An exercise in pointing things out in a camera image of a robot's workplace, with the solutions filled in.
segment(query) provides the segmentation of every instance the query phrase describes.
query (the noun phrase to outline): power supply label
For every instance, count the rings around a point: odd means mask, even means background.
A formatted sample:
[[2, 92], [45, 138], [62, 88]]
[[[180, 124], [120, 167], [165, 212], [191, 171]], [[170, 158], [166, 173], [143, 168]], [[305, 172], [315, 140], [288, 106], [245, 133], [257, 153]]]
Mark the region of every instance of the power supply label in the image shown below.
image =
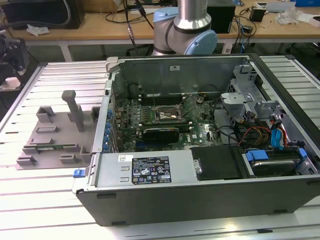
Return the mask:
[[169, 157], [132, 158], [131, 179], [135, 185], [171, 183]]

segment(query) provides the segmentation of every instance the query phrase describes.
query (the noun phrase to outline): desk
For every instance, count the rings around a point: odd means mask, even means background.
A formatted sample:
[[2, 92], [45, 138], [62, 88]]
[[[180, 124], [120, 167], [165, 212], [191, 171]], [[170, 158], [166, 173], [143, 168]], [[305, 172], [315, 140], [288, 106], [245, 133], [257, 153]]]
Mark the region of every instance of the desk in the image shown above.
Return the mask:
[[[236, 7], [236, 14], [242, 9], [252, 6], [255, 0], [244, 0], [245, 6]], [[320, 7], [299, 7], [299, 10], [309, 14], [319, 14]], [[137, 14], [130, 14], [130, 18], [136, 18]], [[250, 39], [251, 43], [312, 43], [320, 42], [320, 28], [309, 23], [279, 25], [275, 21], [276, 14], [268, 13], [261, 23], [256, 23], [256, 34]], [[123, 21], [124, 15], [117, 14], [115, 20]], [[132, 30], [137, 44], [152, 44], [153, 30], [145, 22], [132, 24]], [[125, 24], [107, 22], [100, 13], [86, 13], [84, 22], [79, 29], [50, 29], [50, 34], [33, 36], [25, 30], [10, 30], [14, 37], [24, 38], [29, 46], [60, 46], [66, 62], [71, 62], [70, 45], [113, 45], [132, 44], [128, 36], [128, 28]], [[233, 43], [236, 41], [238, 28], [232, 24], [230, 33], [218, 34], [218, 43], [224, 43], [222, 53], [230, 53]]]

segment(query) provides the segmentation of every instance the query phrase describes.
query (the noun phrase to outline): computer tower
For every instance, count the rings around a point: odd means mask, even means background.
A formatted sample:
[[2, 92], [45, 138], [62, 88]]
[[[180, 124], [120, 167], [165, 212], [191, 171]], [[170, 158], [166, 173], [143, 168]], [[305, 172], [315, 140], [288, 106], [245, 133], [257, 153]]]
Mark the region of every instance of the computer tower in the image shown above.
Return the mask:
[[[70, 22], [59, 28], [77, 29], [85, 18], [85, 10], [82, 0], [66, 0], [71, 13]], [[66, 21], [67, 8], [63, 0], [10, 2], [1, 6], [8, 23], [19, 21], [37, 21], [50, 24], [62, 24]], [[26, 25], [14, 27], [15, 30], [26, 29]]]
[[236, 6], [231, 0], [208, 0], [207, 13], [211, 16], [211, 29], [217, 34], [228, 34]]

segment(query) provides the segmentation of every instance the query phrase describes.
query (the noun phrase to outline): green circuit board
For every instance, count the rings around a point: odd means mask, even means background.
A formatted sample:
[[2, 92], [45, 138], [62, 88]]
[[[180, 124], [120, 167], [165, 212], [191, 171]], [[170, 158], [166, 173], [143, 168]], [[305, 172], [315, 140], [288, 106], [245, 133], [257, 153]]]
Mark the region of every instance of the green circuit board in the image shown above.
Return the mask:
[[[200, 100], [199, 104], [197, 100], [197, 95], [190, 95], [182, 104], [153, 106], [143, 106], [138, 100], [118, 100], [116, 122], [123, 133], [120, 151], [188, 150], [193, 146], [223, 145], [210, 119], [213, 102]], [[178, 141], [165, 145], [145, 144], [143, 132], [149, 128], [179, 129]]]

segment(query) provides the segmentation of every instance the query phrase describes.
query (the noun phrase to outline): workbench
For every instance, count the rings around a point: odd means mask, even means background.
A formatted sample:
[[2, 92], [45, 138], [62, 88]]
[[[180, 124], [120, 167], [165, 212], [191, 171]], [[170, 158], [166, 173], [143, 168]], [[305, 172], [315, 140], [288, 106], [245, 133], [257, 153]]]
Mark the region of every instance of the workbench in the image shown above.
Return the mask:
[[[249, 8], [255, 0], [244, 0], [245, 6], [236, 7], [235, 13], [244, 8]], [[299, 7], [299, 10], [309, 14], [320, 14], [320, 7]], [[50, 29], [50, 34], [33, 36], [25, 30], [12, 30], [14, 37], [23, 38], [29, 46], [60, 46], [66, 62], [73, 61], [69, 51], [71, 45], [115, 45], [129, 44], [131, 41], [128, 35], [126, 24], [112, 23], [105, 20], [106, 13], [86, 13], [84, 21], [79, 29]], [[130, 19], [139, 17], [139, 14], [129, 14]], [[115, 14], [115, 21], [124, 21], [123, 13]], [[279, 25], [276, 20], [276, 13], [268, 13], [263, 17], [261, 23], [256, 23], [257, 30], [255, 35], [250, 39], [250, 43], [318, 43], [320, 42], [320, 28], [316, 28], [309, 23], [300, 22], [299, 24]], [[251, 25], [245, 19], [241, 20], [242, 24]], [[153, 44], [153, 30], [142, 21], [131, 24], [136, 44]], [[238, 36], [238, 27], [234, 22], [230, 33], [218, 34], [218, 43], [223, 43], [222, 53], [228, 54], [232, 45]]]
[[[320, 128], [317, 79], [295, 59], [261, 58]], [[40, 106], [51, 106], [55, 113], [68, 112], [66, 102], [61, 99], [64, 90], [76, 91], [75, 100], [83, 111], [100, 106], [106, 81], [105, 64], [105, 61], [88, 61], [39, 66], [0, 123], [1, 239], [288, 240], [320, 237], [320, 197], [294, 213], [100, 227], [72, 192], [77, 189], [72, 177], [74, 168], [16, 170], [16, 159], [38, 121], [36, 112]]]

